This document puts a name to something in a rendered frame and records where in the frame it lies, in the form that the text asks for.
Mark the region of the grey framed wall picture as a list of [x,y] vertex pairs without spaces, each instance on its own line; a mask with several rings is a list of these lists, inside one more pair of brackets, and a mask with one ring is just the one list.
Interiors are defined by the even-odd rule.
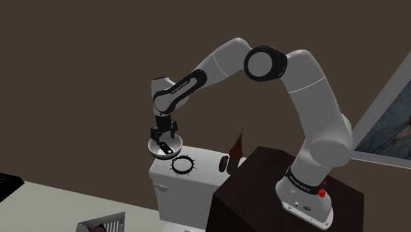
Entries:
[[411,51],[353,129],[352,159],[411,169]]

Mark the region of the grey metal grille box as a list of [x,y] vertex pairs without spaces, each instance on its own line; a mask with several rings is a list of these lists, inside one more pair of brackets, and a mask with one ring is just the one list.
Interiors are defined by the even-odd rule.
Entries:
[[119,212],[77,224],[76,232],[91,232],[90,229],[102,225],[106,232],[124,232],[126,212]]

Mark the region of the dark red cone bottle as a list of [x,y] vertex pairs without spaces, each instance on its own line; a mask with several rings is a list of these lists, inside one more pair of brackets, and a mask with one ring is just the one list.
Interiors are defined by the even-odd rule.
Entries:
[[240,160],[243,157],[242,152],[242,137],[243,137],[243,130],[241,130],[236,142],[234,143],[233,147],[229,151],[229,161],[227,164],[227,173],[232,175],[239,166]]

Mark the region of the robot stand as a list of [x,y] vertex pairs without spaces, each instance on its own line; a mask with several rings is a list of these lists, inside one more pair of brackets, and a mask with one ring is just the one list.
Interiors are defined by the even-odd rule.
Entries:
[[326,177],[334,211],[328,230],[287,212],[275,192],[294,156],[257,147],[213,194],[205,232],[364,232],[364,195]]

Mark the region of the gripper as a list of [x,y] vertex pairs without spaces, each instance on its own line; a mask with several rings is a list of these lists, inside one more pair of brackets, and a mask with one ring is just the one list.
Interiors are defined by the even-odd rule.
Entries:
[[156,127],[150,129],[150,138],[155,141],[157,145],[160,144],[160,137],[162,133],[169,132],[171,133],[171,138],[175,137],[175,133],[178,130],[178,125],[175,120],[171,120],[170,115],[155,116]]

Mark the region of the black flat tool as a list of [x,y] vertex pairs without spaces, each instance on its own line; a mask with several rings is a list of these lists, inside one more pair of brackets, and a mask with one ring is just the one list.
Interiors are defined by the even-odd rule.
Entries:
[[166,142],[160,142],[159,148],[164,152],[164,154],[167,155],[172,154],[174,152],[173,149]]

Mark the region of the white bowl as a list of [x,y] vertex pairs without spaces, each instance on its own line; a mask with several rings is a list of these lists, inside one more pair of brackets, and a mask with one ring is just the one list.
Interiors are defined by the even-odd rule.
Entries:
[[152,139],[148,142],[148,150],[150,151],[151,155],[159,160],[170,160],[175,158],[181,151],[183,141],[182,138],[175,134],[174,138],[171,138],[170,133],[164,133],[160,137],[160,142],[166,142],[172,149],[172,154],[164,154],[164,152],[159,148],[159,145],[155,143]]

